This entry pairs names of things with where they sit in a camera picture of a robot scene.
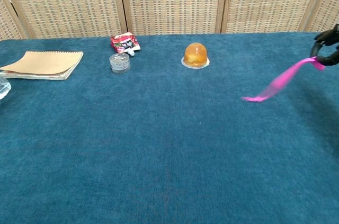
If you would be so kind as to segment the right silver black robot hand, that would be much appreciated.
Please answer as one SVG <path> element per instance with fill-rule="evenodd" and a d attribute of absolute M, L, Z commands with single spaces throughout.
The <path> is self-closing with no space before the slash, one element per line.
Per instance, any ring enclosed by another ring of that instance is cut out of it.
<path fill-rule="evenodd" d="M 318 55 L 319 50 L 323 46 L 332 46 L 338 43 L 338 23 L 327 31 L 321 32 L 314 38 L 315 43 L 311 49 L 310 57 L 316 57 L 316 60 L 323 66 L 334 66 L 338 64 L 338 46 L 336 51 L 330 56 L 323 57 Z"/>

